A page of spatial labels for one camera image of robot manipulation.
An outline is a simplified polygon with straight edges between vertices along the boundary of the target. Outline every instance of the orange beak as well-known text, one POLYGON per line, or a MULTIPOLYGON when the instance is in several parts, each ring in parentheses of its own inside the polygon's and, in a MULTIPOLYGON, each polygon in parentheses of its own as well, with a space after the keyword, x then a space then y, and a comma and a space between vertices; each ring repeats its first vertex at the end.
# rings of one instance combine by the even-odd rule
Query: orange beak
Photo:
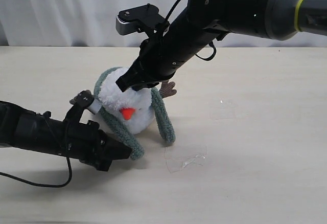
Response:
POLYGON ((125 120, 130 120, 132 118, 132 115, 135 113, 134 108, 122 108, 119 111, 121 112, 125 120))

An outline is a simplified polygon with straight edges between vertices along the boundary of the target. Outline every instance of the table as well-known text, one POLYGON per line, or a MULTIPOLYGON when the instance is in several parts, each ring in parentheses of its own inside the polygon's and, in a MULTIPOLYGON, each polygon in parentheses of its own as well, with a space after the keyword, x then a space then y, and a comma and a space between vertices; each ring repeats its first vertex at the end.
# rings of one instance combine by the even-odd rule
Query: table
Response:
MULTIPOLYGON (((69 99, 137 55, 1 47, 0 99, 62 120, 69 99)), ((210 62, 191 59, 165 100, 174 146, 162 145, 153 123, 137 136, 142 159, 116 161, 109 172, 73 160, 65 188, 0 177, 0 222, 326 223, 326 57, 326 48, 221 48, 210 62)), ((82 122, 90 118, 85 112, 82 122)), ((59 156, 0 150, 0 171, 27 180, 62 183, 66 167, 59 156)))

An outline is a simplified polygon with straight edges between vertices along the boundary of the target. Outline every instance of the white fluffy fur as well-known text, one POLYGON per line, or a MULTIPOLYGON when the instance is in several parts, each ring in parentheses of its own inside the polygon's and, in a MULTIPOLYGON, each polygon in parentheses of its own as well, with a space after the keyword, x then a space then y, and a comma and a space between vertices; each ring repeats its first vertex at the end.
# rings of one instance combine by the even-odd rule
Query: white fluffy fur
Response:
POLYGON ((144 88, 136 92, 129 88, 122 92, 116 85, 117 79, 127 70, 128 68, 119 68, 110 73, 102 82, 98 97, 106 111, 117 117, 135 135, 146 129, 155 116, 151 107, 151 89, 144 88), (136 111, 130 120, 125 120, 119 112, 121 108, 134 108, 136 111))

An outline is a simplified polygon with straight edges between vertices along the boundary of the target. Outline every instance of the white backdrop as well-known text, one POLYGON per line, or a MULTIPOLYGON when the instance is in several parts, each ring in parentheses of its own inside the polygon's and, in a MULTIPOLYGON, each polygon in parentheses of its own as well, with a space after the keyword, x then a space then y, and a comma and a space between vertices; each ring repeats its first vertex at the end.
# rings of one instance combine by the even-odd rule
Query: white backdrop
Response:
MULTIPOLYGON (((176 0, 0 0, 0 44, 10 46, 138 47, 144 34, 120 36, 121 10, 152 3, 165 16, 176 0)), ((171 17, 185 7, 183 0, 171 17)), ((229 35, 218 47, 326 47, 327 38, 306 33, 278 42, 229 35)))

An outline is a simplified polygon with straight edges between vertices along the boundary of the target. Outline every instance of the white plush toy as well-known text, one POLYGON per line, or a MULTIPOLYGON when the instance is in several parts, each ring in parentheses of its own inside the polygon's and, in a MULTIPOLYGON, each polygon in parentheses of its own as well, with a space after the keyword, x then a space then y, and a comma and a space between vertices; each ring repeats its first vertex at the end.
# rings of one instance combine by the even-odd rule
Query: white plush toy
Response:
POLYGON ((161 137, 166 144, 175 141, 175 132, 168 117, 163 98, 176 94, 174 82, 164 82, 161 89, 131 88, 122 92, 116 85, 117 79, 128 68, 117 67, 106 70, 96 82, 94 97, 102 104, 101 119, 125 145, 132 148, 131 159, 139 159, 144 150, 134 135, 142 132, 156 119, 161 137))

